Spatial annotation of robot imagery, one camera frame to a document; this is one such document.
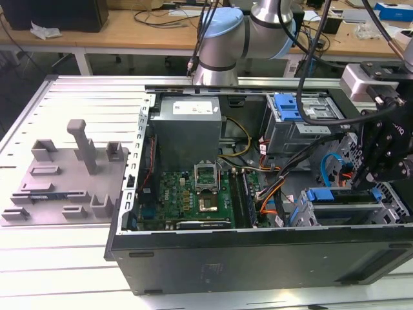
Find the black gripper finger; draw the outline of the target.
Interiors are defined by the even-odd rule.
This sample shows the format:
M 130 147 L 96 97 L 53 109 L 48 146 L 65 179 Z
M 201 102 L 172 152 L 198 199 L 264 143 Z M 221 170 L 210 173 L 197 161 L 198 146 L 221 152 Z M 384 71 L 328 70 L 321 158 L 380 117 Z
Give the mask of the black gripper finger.
M 381 181 L 385 172 L 383 151 L 386 146 L 385 121 L 375 120 L 364 123 L 358 133 L 358 149 L 361 151 L 359 166 L 352 179 L 352 189 L 365 191 Z

